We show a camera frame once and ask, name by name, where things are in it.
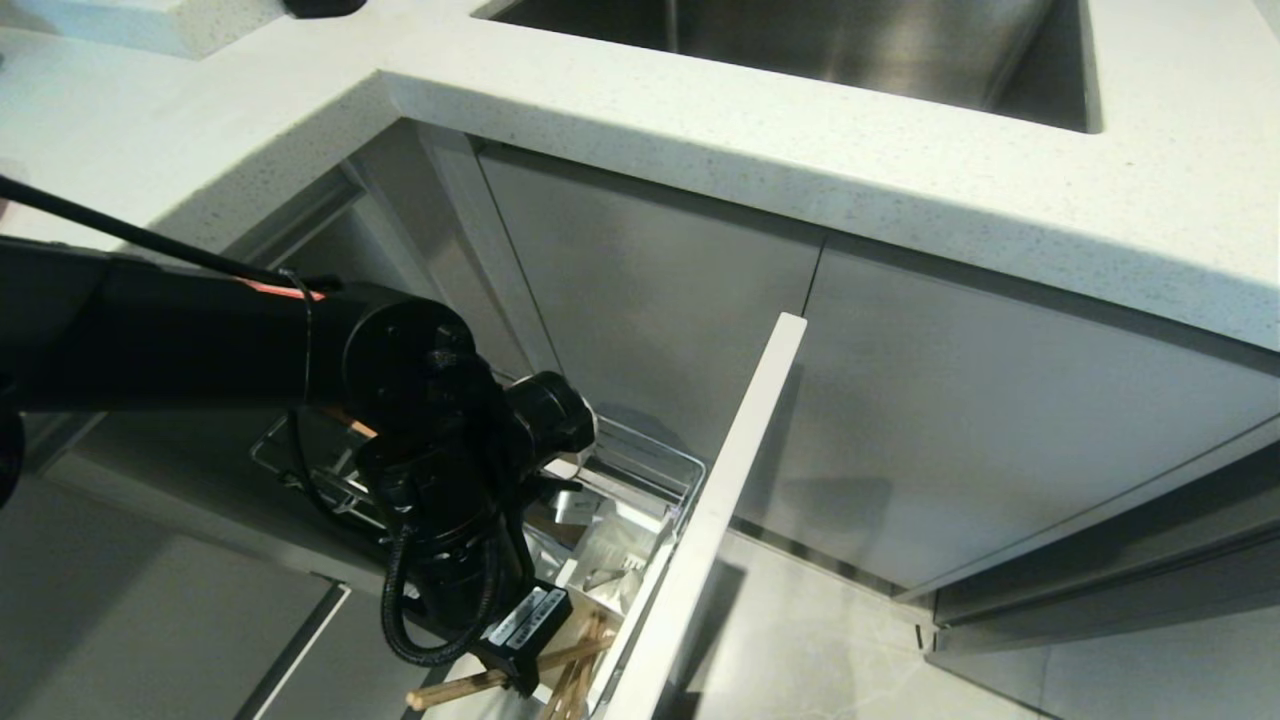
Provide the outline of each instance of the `gray cabinet door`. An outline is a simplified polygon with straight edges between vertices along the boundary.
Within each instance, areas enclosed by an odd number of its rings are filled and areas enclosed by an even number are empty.
[[[447,667],[429,671],[396,657],[379,618],[379,596],[352,591],[261,720],[394,720],[404,714],[406,692],[444,679]]]
[[[47,478],[0,510],[0,717],[234,717],[329,583]]]
[[[795,387],[739,514],[916,588],[1069,519],[1100,521],[1103,503],[1280,411],[1276,378],[1238,357],[1050,309],[1010,282],[829,237]]]
[[[480,156],[564,375],[596,411],[704,459],[820,231],[508,147]]]

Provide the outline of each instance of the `white countertop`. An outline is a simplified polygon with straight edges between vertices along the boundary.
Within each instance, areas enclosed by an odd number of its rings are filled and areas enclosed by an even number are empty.
[[[204,58],[283,14],[280,0],[6,0],[0,26]]]
[[[0,172],[221,250],[397,118],[1280,350],[1280,42],[1251,0],[1091,0],[1102,132],[370,0],[200,60],[0,29]],[[0,232],[104,249],[26,208]]]

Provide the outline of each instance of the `sink basin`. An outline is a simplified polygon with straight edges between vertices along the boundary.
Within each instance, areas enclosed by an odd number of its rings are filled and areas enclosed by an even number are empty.
[[[1080,0],[518,0],[490,19],[1078,132]]]

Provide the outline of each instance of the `wooden chopstick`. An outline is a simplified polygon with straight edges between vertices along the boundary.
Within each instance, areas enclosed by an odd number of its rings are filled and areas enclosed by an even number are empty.
[[[604,614],[596,610],[586,623],[582,632],[584,642],[596,641],[607,629]],[[591,671],[595,667],[595,657],[582,657],[564,667],[561,680],[556,684],[556,692],[543,710],[539,720],[572,720],[584,716],[586,710],[586,692],[591,687]]]
[[[613,643],[613,638],[595,638],[580,642],[572,647],[564,650],[557,650],[556,652],[548,652],[547,655],[538,659],[538,670],[550,670],[553,667],[559,667],[561,665],[567,665],[570,662],[581,660],[584,657],[591,657],[599,655],[609,648]],[[476,673],[475,675],[467,675],[466,678],[458,678],[457,680],[449,680],[448,683],[442,683],[439,685],[431,685],[429,688],[419,688],[416,691],[410,691],[404,696],[404,702],[408,703],[413,710],[426,710],[428,707],[434,707],[443,702],[449,702],[451,700],[457,700],[460,697],[466,697],[481,691],[488,691],[490,688],[497,688],[507,682],[507,674],[502,670],[488,670],[485,673]]]

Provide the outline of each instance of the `black cable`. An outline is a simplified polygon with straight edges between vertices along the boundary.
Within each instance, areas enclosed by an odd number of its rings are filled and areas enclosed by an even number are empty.
[[[302,487],[302,495],[307,497],[311,505],[319,510],[325,518],[335,523],[339,528],[344,530],[351,530],[360,536],[361,538],[378,546],[378,536],[374,534],[374,528],[365,525],[360,520],[353,518],[346,518],[338,515],[333,511],[333,507],[325,501],[324,496],[320,495],[320,488],[316,486],[315,480],[311,478],[311,468],[307,465],[306,455],[302,451],[302,430],[298,425],[298,411],[288,410],[284,414],[284,429],[285,429],[285,445],[289,450],[289,460],[293,464],[293,474],[298,477],[298,484]]]
[[[421,665],[424,667],[436,667],[448,665],[462,657],[485,628],[489,626],[489,616],[493,614],[498,601],[498,564],[500,561],[498,541],[488,538],[484,542],[484,587],[480,591],[480,603],[476,607],[476,619],[461,635],[452,641],[436,646],[422,647],[408,637],[404,629],[404,612],[401,609],[401,598],[404,596],[406,560],[408,553],[408,541],[413,537],[413,528],[401,527],[392,541],[392,557],[387,564],[387,583],[383,585],[383,635],[392,652],[404,662]]]
[[[298,292],[302,293],[302,305],[307,311],[307,350],[302,359],[302,404],[306,405],[311,401],[311,336],[312,327],[315,325],[315,299],[311,296],[311,288],[307,287],[307,283],[302,282],[302,278],[300,278],[292,269],[280,268],[280,274],[289,278],[289,282],[292,282],[293,286],[298,288]]]
[[[160,233],[125,223],[124,220],[99,213],[91,208],[72,202],[70,200],[64,200],[56,195],[31,187],[29,184],[20,183],[4,174],[0,174],[0,197],[20,202],[37,210],[44,210],[51,215],[58,215],[65,220],[105,232],[106,234],[132,242],[138,247],[146,247],[147,250],[152,250],[161,255],[168,255],[169,258],[191,263],[192,265],[218,270],[219,273],[227,273],[228,275],[238,278],[257,281],[265,284],[289,284],[288,278],[278,273],[255,268],[246,263],[232,260],[230,258],[223,258],[221,255],[216,255],[198,247],[192,247],[178,242],[177,240],[168,238]]]

